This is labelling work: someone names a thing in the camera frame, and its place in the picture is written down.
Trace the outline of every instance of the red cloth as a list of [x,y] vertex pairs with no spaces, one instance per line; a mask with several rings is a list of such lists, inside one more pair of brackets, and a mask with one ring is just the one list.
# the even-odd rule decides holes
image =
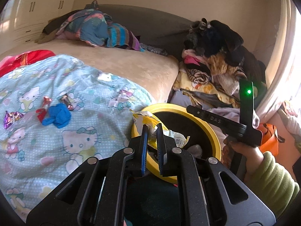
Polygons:
[[36,50],[26,52],[13,57],[6,57],[0,62],[0,77],[12,72],[21,66],[34,64],[43,59],[55,56],[54,52],[49,50]]
[[193,63],[193,64],[196,64],[196,65],[200,65],[199,64],[199,60],[192,57],[192,56],[186,56],[186,58],[184,58],[184,64],[190,64],[190,63]]

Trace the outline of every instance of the wrapped candy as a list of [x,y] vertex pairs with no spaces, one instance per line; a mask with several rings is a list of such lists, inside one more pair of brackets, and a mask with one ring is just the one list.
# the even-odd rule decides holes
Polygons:
[[4,117],[4,129],[9,128],[15,121],[22,118],[24,115],[18,111],[16,112],[7,112]]
[[[157,149],[157,124],[162,123],[155,115],[153,115],[149,111],[139,111],[133,112],[133,119],[139,135],[142,133],[142,128],[144,124],[148,126],[148,145]],[[181,133],[173,132],[169,130],[163,123],[162,123],[163,134],[169,137],[174,138],[177,147],[183,148],[190,138],[184,137]]]
[[60,101],[61,101],[64,105],[66,105],[66,107],[67,107],[68,110],[70,110],[70,111],[73,111],[73,110],[74,110],[74,108],[73,108],[73,106],[72,106],[72,104],[71,104],[71,102],[70,102],[70,100],[69,100],[67,94],[64,94],[64,95],[61,97]]
[[44,120],[51,102],[52,102],[51,98],[44,96],[42,108],[36,110],[36,113],[38,114],[37,117],[40,122],[42,122]]

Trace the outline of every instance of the yellow bowl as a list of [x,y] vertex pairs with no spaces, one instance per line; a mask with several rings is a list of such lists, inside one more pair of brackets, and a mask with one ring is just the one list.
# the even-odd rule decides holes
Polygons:
[[[211,146],[212,146],[212,154],[215,158],[221,159],[221,146],[219,144],[219,140],[212,130],[212,128],[209,126],[209,124],[199,118],[194,117],[193,115],[187,113],[186,109],[182,106],[173,105],[173,104],[155,104],[150,105],[143,109],[143,111],[149,111],[152,114],[156,115],[157,112],[173,112],[180,115],[183,115],[193,122],[195,122],[208,136]],[[131,130],[131,137],[137,137],[139,136],[139,133],[137,132],[135,124],[132,126]],[[170,177],[163,177],[160,175],[159,172],[159,166],[158,163],[147,153],[146,158],[146,168],[155,176],[165,180],[166,182],[170,182],[173,184],[177,184],[177,177],[176,176],[170,176]]]

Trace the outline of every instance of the metal screw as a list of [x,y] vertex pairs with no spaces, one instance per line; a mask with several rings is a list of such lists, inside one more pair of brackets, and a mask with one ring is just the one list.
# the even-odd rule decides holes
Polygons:
[[176,148],[172,149],[172,152],[175,153],[175,154],[180,154],[182,152],[182,150],[181,150],[181,148],[176,147]]
[[133,149],[127,147],[127,148],[125,148],[125,149],[123,150],[123,152],[124,152],[125,154],[131,154],[131,153],[133,153]]
[[211,164],[216,164],[216,163],[217,163],[217,159],[216,159],[215,157],[210,157],[210,158],[208,159],[208,161],[209,161],[209,163],[211,163]]
[[96,162],[97,162],[97,158],[95,158],[95,157],[91,157],[91,158],[88,159],[88,163],[89,163],[90,165],[93,165],[93,164],[95,164]]

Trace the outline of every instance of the candy wrapper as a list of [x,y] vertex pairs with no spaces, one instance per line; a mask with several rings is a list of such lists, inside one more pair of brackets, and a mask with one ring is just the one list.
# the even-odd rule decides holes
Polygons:
[[20,112],[7,112],[4,117],[4,129],[9,128],[15,121],[22,118],[24,115]]
[[182,91],[183,95],[186,95],[189,97],[191,103],[192,103],[192,106],[202,106],[202,104],[200,103],[200,101],[198,101],[197,98],[195,98],[195,96],[193,94],[191,94],[190,91],[186,91],[186,90],[183,90]]
[[73,111],[74,108],[68,98],[68,95],[67,94],[64,94],[61,99],[60,99],[61,103],[63,103],[64,105],[66,105],[67,109],[70,110],[70,111]]
[[37,117],[40,122],[44,120],[51,102],[52,102],[51,98],[44,96],[42,108],[36,110],[36,113],[38,114]]
[[[157,142],[156,142],[156,133],[157,133],[157,124],[162,123],[156,116],[154,116],[149,111],[139,111],[133,112],[133,119],[135,126],[139,135],[142,133],[142,127],[144,124],[148,126],[148,144],[157,149]],[[180,148],[183,148],[189,140],[182,135],[181,133],[173,132],[172,130],[168,130],[168,128],[162,123],[163,134],[175,139],[176,145]]]

